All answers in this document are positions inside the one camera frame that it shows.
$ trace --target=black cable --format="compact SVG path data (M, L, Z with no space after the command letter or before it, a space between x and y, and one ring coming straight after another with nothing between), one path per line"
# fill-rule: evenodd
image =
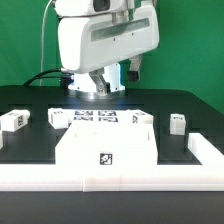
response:
M61 78L67 78L67 79L71 79L71 76L68 76L68 75L60 75L60 76L44 76L44 77L35 77L35 78L32 78L30 80L28 80L27 82L25 82L23 84L23 86L29 86L33 81L37 80L37 79L61 79Z
M23 84L23 86L29 86L34 80L36 80L36 79L43 79L43 78L45 78L45 77L43 77L44 75L47 75L47 74L50 74L50 73L54 73L54 72L61 72L61 69L60 68L56 68L56 69L49 69L47 71L43 71L43 72L35 75L33 78L29 79L28 81L26 81ZM59 76L57 76L57 77L55 77L55 76L48 76L47 78L50 78L50 77L53 77L53 78L60 78L60 77L65 78L65 77L68 77L69 78L70 76L60 76L60 77Z

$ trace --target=black table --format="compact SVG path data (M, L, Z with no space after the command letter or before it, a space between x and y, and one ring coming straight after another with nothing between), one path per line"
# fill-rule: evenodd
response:
M57 87L0 87L0 115L28 109L29 124L4 132L0 163L53 164L66 130L48 124L48 108L141 109L154 115L159 164L199 164L187 149L199 132L224 151L224 116L191 93L128 90L124 98L87 101ZM186 136L169 135L171 113L184 114ZM0 223L223 223L223 192L1 192Z

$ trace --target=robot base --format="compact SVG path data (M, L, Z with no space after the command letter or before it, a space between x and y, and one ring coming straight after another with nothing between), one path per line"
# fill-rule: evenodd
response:
M91 79L89 73L74 74L74 82L68 86L68 94L89 100L112 99L125 96L125 87L120 84L121 68L118 63L106 66L102 78L110 84L110 91L107 94L99 94L97 85Z

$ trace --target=white cube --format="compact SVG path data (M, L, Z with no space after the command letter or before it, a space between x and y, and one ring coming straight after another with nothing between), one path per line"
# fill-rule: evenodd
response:
M147 114L141 110L131 110L132 123L135 124L153 124L154 117L151 114Z
M28 110L12 110L1 116L2 131L15 132L27 125L30 112Z
M183 114L170 115L170 134L185 135L186 120Z
M51 108L48 110L48 122L54 129L68 128L68 117L61 108Z

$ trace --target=white block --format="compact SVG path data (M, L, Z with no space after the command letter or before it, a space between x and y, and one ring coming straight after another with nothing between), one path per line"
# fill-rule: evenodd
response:
M189 134L188 149L202 165L224 166L223 154L199 133Z
M182 114L170 115L170 134L171 135L185 135L186 120Z
M132 123L135 124L153 124L154 117L151 114L147 114L141 110L131 110Z
M48 122L54 129L63 129L69 126L67 114L61 108L48 109Z
M1 116L2 131L15 132L28 123L30 112L28 110L12 110Z
M0 131L0 149L3 147L2 131Z

